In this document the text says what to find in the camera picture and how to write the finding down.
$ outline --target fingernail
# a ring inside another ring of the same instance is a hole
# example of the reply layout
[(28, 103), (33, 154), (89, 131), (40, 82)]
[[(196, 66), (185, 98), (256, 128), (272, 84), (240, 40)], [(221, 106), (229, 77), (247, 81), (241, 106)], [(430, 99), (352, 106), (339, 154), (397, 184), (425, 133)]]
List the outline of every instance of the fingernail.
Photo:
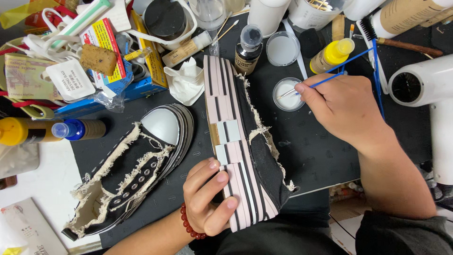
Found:
[(217, 174), (217, 181), (218, 182), (224, 182), (226, 180), (227, 180), (227, 175), (226, 174), (224, 174), (222, 172)]
[(236, 207), (236, 201), (234, 199), (229, 199), (227, 202), (226, 202), (226, 206), (229, 208), (229, 209), (233, 209)]
[(211, 169), (217, 168), (217, 162), (211, 161), (211, 163), (209, 163), (209, 168), (211, 168)]
[(305, 86), (302, 85), (303, 83), (298, 83), (296, 84), (296, 86), (294, 86), (294, 89), (299, 92), (299, 93), (303, 93), (304, 90), (305, 90)]

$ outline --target sleeve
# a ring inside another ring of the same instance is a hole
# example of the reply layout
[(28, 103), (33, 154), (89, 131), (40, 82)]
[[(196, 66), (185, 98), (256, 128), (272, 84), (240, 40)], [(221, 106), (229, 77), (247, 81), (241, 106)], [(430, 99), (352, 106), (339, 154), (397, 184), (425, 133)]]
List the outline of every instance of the sleeve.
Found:
[(453, 255), (445, 221), (441, 216), (408, 220), (366, 211), (356, 233), (357, 254)]

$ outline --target sneaker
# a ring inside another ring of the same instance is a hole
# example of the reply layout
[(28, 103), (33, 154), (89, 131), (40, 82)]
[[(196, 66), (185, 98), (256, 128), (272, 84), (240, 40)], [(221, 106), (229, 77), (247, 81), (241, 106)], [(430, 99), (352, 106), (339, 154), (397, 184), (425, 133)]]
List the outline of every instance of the sneaker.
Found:
[(236, 232), (278, 215), (295, 186), (285, 183), (269, 127), (250, 102), (248, 81), (227, 59), (205, 56), (203, 64), (212, 146), (220, 171), (230, 177), (223, 194), (239, 201), (230, 218)]
[(133, 125), (72, 192), (79, 203), (62, 231), (70, 239), (107, 231), (131, 216), (192, 141), (193, 117), (180, 104), (157, 107)]

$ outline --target black work mat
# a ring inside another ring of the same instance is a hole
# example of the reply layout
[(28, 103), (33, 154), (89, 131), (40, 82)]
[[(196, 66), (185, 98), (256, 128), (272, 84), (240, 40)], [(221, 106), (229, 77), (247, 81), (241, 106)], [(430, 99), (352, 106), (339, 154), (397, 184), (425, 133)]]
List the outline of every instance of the black work mat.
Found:
[[(247, 17), (248, 14), (232, 17), (225, 24), (225, 28), (228, 28), (239, 20), (239, 24), (220, 40), (220, 56), (229, 59), (232, 63), (235, 44), (247, 23)], [(346, 19), (345, 23), (348, 34), (349, 25), (352, 22)], [(432, 47), (430, 30), (430, 28), (417, 27), (394, 39)], [(326, 26), (322, 33), (326, 41), (330, 42), (331, 26)], [(366, 50), (363, 40), (354, 39), (354, 41), (356, 50), (352, 55)], [(420, 53), (385, 45), (379, 45), (378, 51), (387, 80), (399, 68), (427, 60), (427, 57)], [(200, 67), (202, 67), (204, 54), (199, 52), (194, 55)], [(304, 59), (308, 75), (312, 76), (314, 74), (308, 66), (309, 61)], [(372, 80), (369, 69), (349, 65), (346, 70), (354, 75), (363, 73), (362, 75)], [(300, 187), (297, 192), (300, 194), (359, 178), (357, 151), (348, 143), (328, 133), (310, 113), (308, 105), (304, 105), (295, 112), (285, 112), (275, 106), (272, 91), (277, 82), (286, 77), (303, 80), (297, 62), (286, 67), (275, 67), (267, 60), (265, 47), (255, 71), (247, 75), (251, 84), (249, 91), (252, 103), (260, 113), (263, 124), (272, 127), (270, 132), (280, 151), (279, 162), (286, 169), (286, 179), (292, 179), (295, 185)], [(176, 100), (166, 91), (126, 103), (125, 112), (121, 114), (103, 110), (84, 116), (83, 118), (98, 118), (106, 121), (110, 130), (100, 139), (71, 142), (81, 176), (83, 177), (85, 172), (90, 171), (105, 157), (119, 138), (131, 129), (132, 122), (139, 121), (147, 111), (168, 103), (176, 103)], [(383, 104), (387, 123), (395, 130), (402, 147), (412, 161), (419, 163), (430, 160), (432, 156), (428, 107), (400, 106), (388, 95), (383, 95)], [(200, 160), (213, 155), (207, 128), (204, 95), (188, 109), (194, 117), (195, 134), (186, 157), (162, 183), (157, 185), (129, 219), (100, 235), (103, 247), (116, 244), (139, 228), (176, 210), (183, 202), (182, 185), (185, 174)]]

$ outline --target frayed canvas edge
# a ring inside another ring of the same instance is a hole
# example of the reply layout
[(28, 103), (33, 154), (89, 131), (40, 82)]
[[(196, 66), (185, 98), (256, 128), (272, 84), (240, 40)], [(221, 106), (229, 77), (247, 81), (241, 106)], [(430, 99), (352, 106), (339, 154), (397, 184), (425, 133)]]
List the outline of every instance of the frayed canvas edge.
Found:
[(248, 87), (250, 87), (250, 83), (242, 74), (238, 74), (237, 77), (244, 81), (244, 90), (245, 90), (245, 93), (246, 93), (246, 99), (247, 99), (247, 102), (250, 105), (250, 108), (251, 108), (254, 116), (255, 116), (255, 123), (256, 123), (256, 125), (258, 127), (256, 130), (253, 130), (250, 133), (249, 143), (251, 143), (251, 140), (254, 137), (256, 137), (256, 135), (259, 134), (259, 133), (264, 136), (264, 138), (266, 139), (266, 142), (267, 142), (266, 144), (269, 147), (270, 153), (272, 154), (272, 156), (274, 157), (275, 161), (277, 162), (277, 164), (279, 165), (279, 167), (280, 167), (280, 169), (282, 171), (282, 174), (283, 174), (282, 182), (283, 182), (283, 184), (286, 186), (286, 188), (288, 188), (289, 191), (293, 191), (296, 188), (296, 186), (294, 186), (293, 181), (290, 180), (288, 185), (285, 183), (286, 170), (278, 162), (278, 158), (279, 158), (280, 153), (277, 150), (277, 148), (275, 147), (274, 140), (272, 139), (272, 135), (269, 132), (269, 128), (270, 127), (266, 127), (266, 126), (264, 126), (261, 123), (261, 118), (260, 118), (260, 115), (259, 115), (258, 111), (255, 109), (255, 107), (252, 105), (252, 103), (250, 101), (250, 96), (249, 96), (249, 92), (248, 92), (248, 89), (247, 89)]
[(108, 203), (115, 197), (115, 194), (108, 192), (102, 187), (101, 189), (104, 192), (104, 196), (101, 198), (101, 207), (99, 208), (99, 216), (97, 219), (91, 220), (85, 226), (82, 226), (79, 229), (74, 228), (74, 224), (77, 222), (77, 219), (80, 217), (79, 210), (85, 205), (86, 201), (89, 198), (88, 195), (85, 195), (90, 186), (94, 185), (96, 182), (100, 181), (102, 177), (106, 176), (110, 172), (110, 168), (113, 166), (113, 162), (121, 156), (125, 150), (129, 148), (128, 144), (131, 144), (133, 141), (136, 141), (140, 134), (140, 122), (134, 122), (135, 128), (124, 138), (120, 144), (116, 147), (116, 149), (110, 154), (110, 156), (106, 159), (104, 164), (102, 164), (101, 168), (96, 172), (93, 178), (80, 186), (78, 189), (71, 191), (71, 195), (79, 200), (79, 204), (75, 209), (75, 216), (72, 220), (66, 223), (65, 228), (69, 228), (72, 232), (76, 233), (79, 238), (85, 236), (85, 229), (87, 229), (92, 224), (104, 222), (105, 216), (107, 214), (107, 206)]
[(129, 202), (130, 200), (136, 199), (139, 197), (141, 194), (143, 194), (143, 190), (146, 190), (157, 178), (157, 171), (160, 169), (162, 166), (162, 163), (164, 162), (164, 157), (168, 157), (170, 155), (170, 151), (174, 149), (173, 146), (168, 146), (166, 145), (165, 148), (160, 151), (160, 152), (147, 152), (142, 158), (139, 158), (137, 161), (139, 164), (136, 166), (137, 168), (132, 171), (131, 174), (126, 174), (126, 177), (124, 181), (120, 183), (120, 188), (117, 189), (119, 192), (117, 193), (116, 196), (121, 196), (123, 194), (124, 189), (134, 180), (134, 178), (137, 176), (138, 173), (141, 172), (141, 168), (153, 157), (161, 157), (160, 160), (157, 160), (157, 166), (153, 171), (153, 176), (146, 182), (145, 185), (143, 185), (142, 188), (140, 188), (133, 196), (131, 196), (129, 199), (126, 201), (122, 202), (120, 205), (118, 205), (115, 208), (110, 209), (110, 211), (115, 211), (118, 208), (122, 207), (125, 203)]

